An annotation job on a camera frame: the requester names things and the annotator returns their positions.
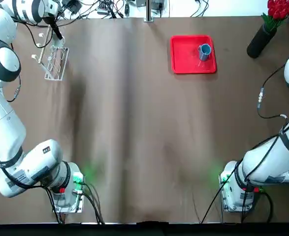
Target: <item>table surface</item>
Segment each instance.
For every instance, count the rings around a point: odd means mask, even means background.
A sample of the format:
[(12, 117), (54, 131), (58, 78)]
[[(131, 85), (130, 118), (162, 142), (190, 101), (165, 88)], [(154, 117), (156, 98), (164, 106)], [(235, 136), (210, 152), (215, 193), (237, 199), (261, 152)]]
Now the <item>table surface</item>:
[[(198, 222), (196, 213), (205, 214), (225, 164), (282, 125), (259, 118), (256, 105), (263, 81), (289, 56), (289, 24), (252, 59), (246, 47), (261, 24), (260, 17), (79, 20), (62, 28), (70, 48), (63, 82), (43, 79), (31, 59), (39, 50), (19, 25), (14, 48), (22, 88), (12, 106), (27, 129), (23, 149), (49, 138), (60, 142), (64, 159), (96, 185), (106, 222)], [(35, 36), (42, 31), (32, 30)], [(170, 37), (187, 34), (212, 37), (217, 73), (172, 72)], [(7, 97), (17, 84), (5, 89)], [(289, 116), (282, 72), (265, 91), (262, 113)], [(289, 185), (266, 189), (273, 221), (289, 222)], [(12, 199), (0, 195), (0, 224), (53, 222), (49, 205), (41, 189)], [(218, 198), (206, 222), (222, 220), (220, 207)], [(247, 220), (266, 220), (268, 207), (261, 199)], [(239, 222), (239, 214), (223, 215), (225, 222)], [(87, 202), (84, 213), (67, 217), (78, 221), (95, 221)]]

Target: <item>blue cup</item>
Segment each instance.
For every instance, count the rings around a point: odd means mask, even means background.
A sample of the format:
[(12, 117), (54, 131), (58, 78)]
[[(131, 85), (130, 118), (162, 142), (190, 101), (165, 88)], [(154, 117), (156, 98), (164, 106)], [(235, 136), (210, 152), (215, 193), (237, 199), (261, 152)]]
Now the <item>blue cup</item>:
[(199, 59), (201, 61), (206, 61), (209, 59), (209, 56), (211, 54), (211, 46), (207, 43), (202, 44), (198, 47), (199, 50)]

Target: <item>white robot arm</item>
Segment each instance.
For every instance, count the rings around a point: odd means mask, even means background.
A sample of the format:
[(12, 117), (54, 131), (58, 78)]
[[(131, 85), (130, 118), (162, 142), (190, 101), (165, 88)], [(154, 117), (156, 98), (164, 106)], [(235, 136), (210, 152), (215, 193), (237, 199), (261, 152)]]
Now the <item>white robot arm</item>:
[(0, 8), (0, 192), (14, 197), (40, 181), (53, 191), (58, 212), (81, 212), (83, 196), (75, 191), (81, 190), (78, 182), (83, 182), (83, 175), (76, 164), (62, 161), (59, 144), (47, 140), (28, 153), (22, 149), (25, 127), (2, 93), (21, 71), (20, 61), (9, 47), (15, 33), (13, 20)]
[[(285, 80), (289, 86), (289, 59), (285, 65)], [(275, 137), (246, 152), (240, 162), (227, 163), (219, 176), (225, 211), (241, 212), (253, 206), (255, 187), (289, 183), (289, 123)]]
[(44, 20), (59, 40), (63, 38), (56, 24), (58, 13), (62, 11), (57, 0), (3, 0), (0, 8), (17, 22), (38, 24)]

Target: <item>green light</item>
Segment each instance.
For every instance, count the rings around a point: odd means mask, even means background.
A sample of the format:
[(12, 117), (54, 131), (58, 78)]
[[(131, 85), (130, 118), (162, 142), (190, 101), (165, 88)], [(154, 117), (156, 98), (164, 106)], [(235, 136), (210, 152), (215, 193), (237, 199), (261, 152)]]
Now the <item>green light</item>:
[(82, 190), (81, 183), (83, 182), (83, 175), (80, 172), (75, 172), (73, 174), (73, 182), (76, 183), (75, 190)]

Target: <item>metal rack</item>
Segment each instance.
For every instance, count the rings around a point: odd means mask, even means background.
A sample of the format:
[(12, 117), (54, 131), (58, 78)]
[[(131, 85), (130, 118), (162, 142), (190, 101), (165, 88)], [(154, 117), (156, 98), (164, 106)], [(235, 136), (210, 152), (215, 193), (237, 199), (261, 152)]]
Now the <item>metal rack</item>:
[[(46, 34), (39, 34), (40, 38), (44, 39), (44, 44), (48, 42), (49, 34), (52, 33), (51, 27), (48, 27)], [(65, 40), (59, 40), (55, 34), (52, 35), (52, 44), (49, 49), (49, 55), (45, 54), (46, 47), (41, 49), (40, 56), (32, 55), (32, 58), (42, 67), (45, 71), (44, 78), (50, 81), (62, 81), (64, 78), (64, 70), (69, 55), (69, 48), (64, 47)]]

